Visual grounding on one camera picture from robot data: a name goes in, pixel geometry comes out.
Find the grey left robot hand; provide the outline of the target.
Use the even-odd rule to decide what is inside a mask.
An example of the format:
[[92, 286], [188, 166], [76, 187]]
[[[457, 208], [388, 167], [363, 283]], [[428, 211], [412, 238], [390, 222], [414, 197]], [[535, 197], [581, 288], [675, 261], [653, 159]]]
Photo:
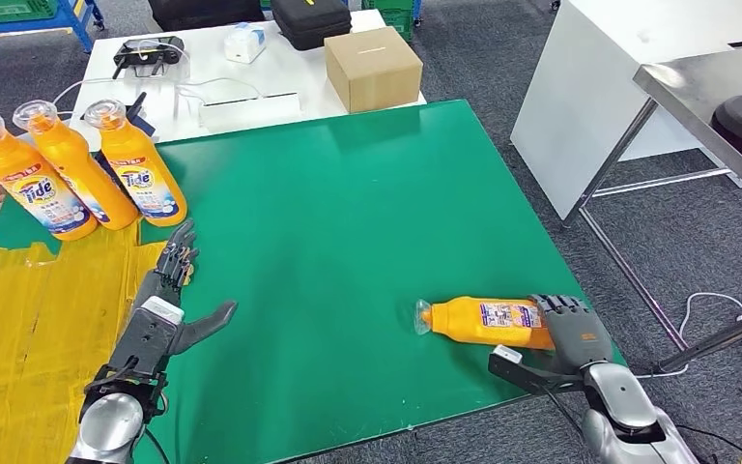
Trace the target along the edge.
[[178, 318], [177, 322], [173, 322], [176, 332], [166, 348], [167, 356], [182, 354], [226, 327], [238, 308], [237, 302], [224, 301], [212, 314], [190, 323], [183, 321], [183, 314], [178, 315], [183, 286], [200, 253], [194, 246], [195, 239], [192, 219], [177, 226], [158, 256], [155, 266], [146, 273], [133, 301], [133, 307], [137, 308], [151, 297], [158, 297], [169, 304], [167, 319]]

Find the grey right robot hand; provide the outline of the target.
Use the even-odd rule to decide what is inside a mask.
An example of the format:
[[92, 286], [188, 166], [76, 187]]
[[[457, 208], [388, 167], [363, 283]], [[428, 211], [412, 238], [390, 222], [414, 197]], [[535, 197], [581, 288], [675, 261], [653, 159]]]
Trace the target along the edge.
[[586, 365], [610, 362], [612, 339], [597, 313], [581, 299], [567, 295], [533, 294], [562, 373], [579, 373]]

